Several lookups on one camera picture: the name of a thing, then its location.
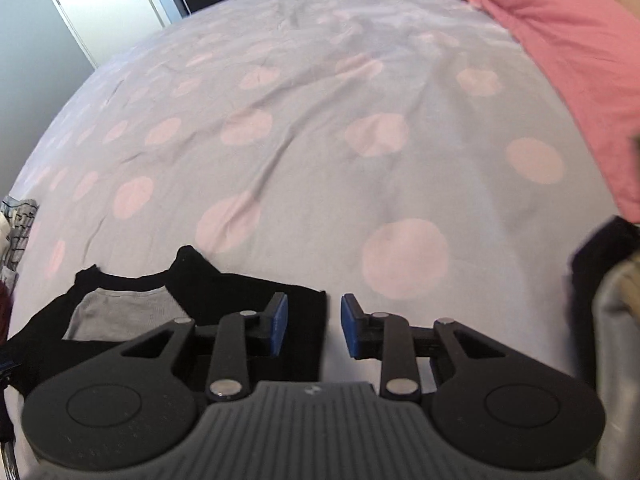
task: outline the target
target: pillowcase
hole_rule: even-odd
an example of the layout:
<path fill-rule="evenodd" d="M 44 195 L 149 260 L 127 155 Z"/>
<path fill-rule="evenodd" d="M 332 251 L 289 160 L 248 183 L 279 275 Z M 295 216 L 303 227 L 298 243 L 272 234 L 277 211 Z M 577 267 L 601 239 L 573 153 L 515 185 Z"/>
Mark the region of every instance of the pillowcase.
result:
<path fill-rule="evenodd" d="M 520 41 L 565 100 L 620 211 L 640 222 L 640 20 L 615 0 L 468 0 Z"/>

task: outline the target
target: silver screw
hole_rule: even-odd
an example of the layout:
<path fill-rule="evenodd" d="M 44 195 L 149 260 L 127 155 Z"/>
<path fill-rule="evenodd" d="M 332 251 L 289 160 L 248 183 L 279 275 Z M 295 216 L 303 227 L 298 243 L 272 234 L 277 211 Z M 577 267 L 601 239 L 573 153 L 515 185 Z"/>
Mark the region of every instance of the silver screw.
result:
<path fill-rule="evenodd" d="M 209 385 L 209 391 L 217 397 L 231 397 L 242 391 L 242 384 L 235 379 L 219 379 Z"/>
<path fill-rule="evenodd" d="M 418 390 L 418 383 L 406 377 L 391 379 L 386 384 L 386 390 L 394 395 L 411 395 Z"/>

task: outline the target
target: black garment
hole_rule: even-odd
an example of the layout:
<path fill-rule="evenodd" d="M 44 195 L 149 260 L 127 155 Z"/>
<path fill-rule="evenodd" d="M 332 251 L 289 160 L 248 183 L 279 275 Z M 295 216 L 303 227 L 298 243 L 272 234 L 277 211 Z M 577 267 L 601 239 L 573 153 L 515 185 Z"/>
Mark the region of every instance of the black garment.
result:
<path fill-rule="evenodd" d="M 589 238 L 571 262 L 570 315 L 578 375 L 593 388 L 596 386 L 596 351 L 591 305 L 606 274 L 638 248 L 638 228 L 615 216 Z"/>
<path fill-rule="evenodd" d="M 289 299 L 289 322 L 277 358 L 254 358 L 250 362 L 252 381 L 317 381 L 324 329 L 326 294 L 297 285 L 268 282 L 239 274 L 224 274 L 191 246 L 178 250 L 168 270 L 121 278 L 93 266 L 76 274 L 66 294 L 51 301 L 27 325 L 0 348 L 0 363 L 22 362 L 12 373 L 11 385 L 25 397 L 38 384 L 117 342 L 62 340 L 76 306 L 96 288 L 106 290 L 154 290 L 165 286 L 182 309 L 199 326 L 217 324 L 226 314 L 240 310 L 261 312 L 276 292 Z M 199 388 L 207 362 L 198 360 L 189 386 Z"/>

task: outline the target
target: gray bed sheet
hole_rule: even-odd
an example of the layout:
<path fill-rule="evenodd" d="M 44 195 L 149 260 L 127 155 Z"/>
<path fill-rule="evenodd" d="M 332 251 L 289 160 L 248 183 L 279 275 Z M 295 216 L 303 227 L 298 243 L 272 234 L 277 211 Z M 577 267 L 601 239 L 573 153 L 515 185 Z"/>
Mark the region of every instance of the gray bed sheet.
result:
<path fill-rule="evenodd" d="M 140 276 L 193 244 L 326 290 L 322 378 L 374 384 L 379 365 L 347 354 L 345 292 L 571 372 L 567 261 L 616 212 L 535 63 L 459 0 L 217 4 L 98 69 L 12 194 L 40 211 L 11 333 L 82 268 Z M 17 452 L 25 471 L 21 434 Z"/>

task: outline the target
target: folded shirt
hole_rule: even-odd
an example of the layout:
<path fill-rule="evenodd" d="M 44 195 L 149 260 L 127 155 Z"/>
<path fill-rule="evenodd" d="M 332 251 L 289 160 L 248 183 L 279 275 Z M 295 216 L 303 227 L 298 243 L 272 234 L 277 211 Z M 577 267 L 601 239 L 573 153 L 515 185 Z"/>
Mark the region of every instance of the folded shirt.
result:
<path fill-rule="evenodd" d="M 53 375 L 175 317 L 190 316 L 199 326 L 218 324 L 226 314 L 263 311 L 276 292 L 284 292 L 289 300 L 282 349 L 275 358 L 251 358 L 250 377 L 254 383 L 317 381 L 326 327 L 325 292 L 220 272 L 191 246 L 178 250 L 169 269 L 150 276 L 111 276 L 96 266 L 81 270 L 66 294 L 35 314 L 0 348 L 0 363 L 21 363 L 10 384 L 26 397 Z M 204 387 L 209 359 L 206 351 L 197 356 L 187 379 L 195 391 Z"/>

